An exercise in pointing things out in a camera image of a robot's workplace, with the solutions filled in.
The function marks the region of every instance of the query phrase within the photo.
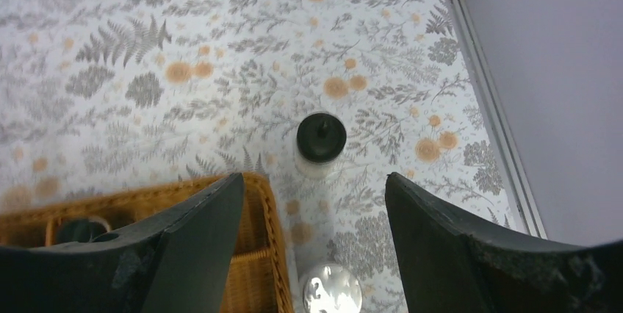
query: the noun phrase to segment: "gray panel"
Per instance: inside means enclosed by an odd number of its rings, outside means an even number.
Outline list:
[[[465,1],[548,237],[623,237],[623,1]]]

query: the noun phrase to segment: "leaf pattern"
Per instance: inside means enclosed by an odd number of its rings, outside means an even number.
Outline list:
[[[363,312],[406,311],[388,173],[515,228],[444,0],[0,3],[0,212],[252,170],[276,194],[295,302],[301,270],[335,260]],[[348,132],[321,180],[293,160],[317,111]],[[61,191],[39,198],[41,180]]]

